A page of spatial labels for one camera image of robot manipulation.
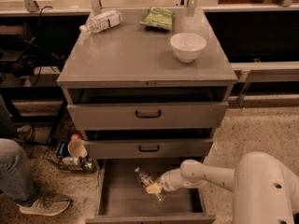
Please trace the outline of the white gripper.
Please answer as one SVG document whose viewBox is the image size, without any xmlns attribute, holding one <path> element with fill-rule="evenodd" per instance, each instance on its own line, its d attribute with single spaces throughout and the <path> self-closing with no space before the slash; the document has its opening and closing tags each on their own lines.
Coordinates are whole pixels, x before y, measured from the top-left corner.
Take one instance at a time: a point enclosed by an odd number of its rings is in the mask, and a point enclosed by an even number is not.
<svg viewBox="0 0 299 224">
<path fill-rule="evenodd" d="M 170 192 L 170 191 L 174 191 L 175 188 L 171 183 L 170 180 L 170 173 L 166 172 L 164 174 L 162 174 L 159 178 L 158 178 L 158 183 L 154 182 L 152 184 L 149 184 L 146 187 L 146 192 L 148 194 L 158 194 L 161 193 L 163 191 L 166 192 Z"/>
</svg>

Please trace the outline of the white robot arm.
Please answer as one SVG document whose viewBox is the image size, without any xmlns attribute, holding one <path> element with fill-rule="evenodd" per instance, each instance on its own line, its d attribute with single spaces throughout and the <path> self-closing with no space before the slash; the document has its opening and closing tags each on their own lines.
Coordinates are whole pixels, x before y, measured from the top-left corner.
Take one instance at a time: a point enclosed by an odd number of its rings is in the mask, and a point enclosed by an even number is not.
<svg viewBox="0 0 299 224">
<path fill-rule="evenodd" d="M 158 194 L 196 189 L 211 183 L 233 193 L 234 224 L 295 224 L 299 212 L 299 176 L 263 152 L 244 155 L 234 169 L 184 161 L 151 183 L 146 191 Z"/>
</svg>

